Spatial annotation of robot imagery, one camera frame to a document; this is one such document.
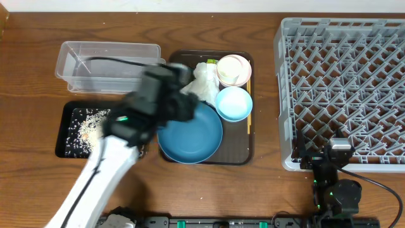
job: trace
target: cable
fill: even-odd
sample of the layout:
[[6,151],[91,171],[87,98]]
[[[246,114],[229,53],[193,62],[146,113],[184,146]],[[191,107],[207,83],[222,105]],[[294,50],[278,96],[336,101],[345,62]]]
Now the cable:
[[101,145],[101,152],[100,152],[100,157],[99,160],[97,161],[97,165],[94,168],[94,171],[92,173],[92,175],[90,176],[89,180],[87,181],[86,185],[83,187],[82,191],[80,192],[80,194],[77,196],[75,202],[72,204],[72,207],[69,209],[68,214],[66,215],[61,228],[65,228],[66,225],[68,225],[69,222],[69,218],[72,215],[73,211],[75,210],[76,206],[78,205],[78,202],[80,201],[80,199],[82,198],[82,196],[84,195],[84,193],[86,192],[86,189],[88,188],[88,186],[90,185],[91,181],[93,180],[94,176],[96,176],[96,174],[99,173],[99,167],[101,162],[104,160],[103,156],[104,156],[104,152],[106,150],[106,138],[102,139],[102,145]]
[[[290,212],[279,211],[279,212],[277,212],[277,213],[273,216],[273,218],[271,218],[271,225],[274,225],[274,222],[275,222],[275,221],[274,221],[274,218],[276,218],[279,213],[286,213],[286,214],[291,215]],[[299,227],[301,227],[301,223],[300,223],[300,222],[298,222],[295,218],[292,218],[292,219],[293,219],[293,221],[294,221],[296,224],[298,224]]]
[[361,180],[368,181],[368,182],[370,182],[370,183],[372,183],[372,184],[375,184],[375,185],[377,185],[377,186],[380,186],[380,187],[384,188],[385,190],[387,190],[388,192],[392,193],[392,194],[397,198],[397,200],[398,200],[399,209],[398,209],[398,214],[397,214],[397,216],[395,217],[394,221],[391,223],[391,225],[389,226],[389,228],[392,228],[392,227],[394,227],[394,226],[396,225],[396,223],[399,221],[399,218],[400,218],[401,215],[402,215],[402,209],[403,209],[404,206],[403,206],[403,204],[402,204],[402,199],[401,199],[401,197],[400,197],[394,190],[392,190],[391,188],[389,188],[389,187],[387,187],[387,186],[385,186],[385,185],[383,185],[383,184],[381,184],[381,183],[378,183],[377,181],[371,180],[371,179],[369,179],[369,178],[367,178],[367,177],[363,177],[363,176],[361,176],[361,175],[354,174],[354,173],[352,173],[352,172],[346,171],[346,170],[344,170],[343,168],[340,168],[340,167],[338,167],[337,165],[335,165],[335,164],[333,164],[333,163],[332,163],[332,166],[334,166],[337,170],[339,170],[339,171],[341,171],[341,172],[343,172],[343,173],[345,173],[345,174],[349,174],[349,175],[351,175],[351,176],[353,176],[353,177],[357,177],[357,178],[359,178],[359,179],[361,179]]
[[120,62],[120,63],[136,65],[136,66],[140,66],[140,67],[146,66],[146,64],[143,64],[143,63],[137,63],[137,62],[133,62],[133,61],[121,60],[121,59],[118,59],[118,58],[111,58],[111,57],[95,56],[95,57],[87,58],[86,60],[90,60],[90,61],[91,60],[111,60],[111,61],[117,61],[117,62]]

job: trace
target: dark tray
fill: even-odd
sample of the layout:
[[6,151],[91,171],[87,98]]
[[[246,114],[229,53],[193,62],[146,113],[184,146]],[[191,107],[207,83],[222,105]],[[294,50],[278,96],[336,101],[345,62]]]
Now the dark tray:
[[[238,51],[201,51],[201,50],[179,50],[174,52],[170,58],[170,63],[182,63],[188,67],[195,68],[198,63],[207,62],[208,59],[219,60],[220,58],[229,55],[238,54],[245,57],[252,66],[251,76],[251,96],[253,99],[254,94],[254,65],[253,59],[250,54]],[[217,164],[217,165],[243,165],[246,164],[253,157],[254,145],[254,103],[251,112],[251,130],[250,134],[247,133],[247,118],[236,123],[222,121],[223,139],[221,146],[213,156],[201,162],[202,164]],[[169,162],[175,162],[168,158],[162,150],[160,150],[162,157]]]
[[84,153],[83,148],[73,148],[73,140],[77,138],[78,128],[74,125],[82,123],[86,116],[85,111],[79,113],[81,109],[92,110],[92,114],[97,111],[107,110],[114,106],[114,101],[70,101],[63,107],[61,125],[59,127],[58,139],[56,140],[55,155],[60,158],[88,158],[89,154]]

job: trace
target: green light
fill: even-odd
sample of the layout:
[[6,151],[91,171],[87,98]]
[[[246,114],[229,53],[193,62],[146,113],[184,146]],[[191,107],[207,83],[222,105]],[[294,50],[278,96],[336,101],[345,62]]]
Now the green light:
[[128,117],[126,117],[126,116],[118,117],[118,118],[116,119],[116,121],[126,121],[126,120],[128,120]]

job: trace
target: grid pattern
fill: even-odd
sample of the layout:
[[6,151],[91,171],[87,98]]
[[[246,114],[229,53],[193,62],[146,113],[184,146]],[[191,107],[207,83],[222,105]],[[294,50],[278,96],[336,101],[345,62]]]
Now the grid pattern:
[[320,149],[340,129],[356,149],[352,163],[405,164],[405,38],[283,38],[293,139],[300,129],[306,147]]

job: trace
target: blue bowl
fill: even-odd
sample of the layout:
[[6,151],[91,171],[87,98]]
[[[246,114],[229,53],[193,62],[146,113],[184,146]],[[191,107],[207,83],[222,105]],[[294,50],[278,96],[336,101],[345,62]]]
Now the blue bowl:
[[188,122],[169,121],[158,130],[158,142],[165,155],[180,163],[193,164],[208,159],[220,147],[222,123],[206,104],[198,104]]
[[253,101],[248,92],[236,86],[228,87],[217,95],[215,108],[228,122],[238,122],[252,112]]

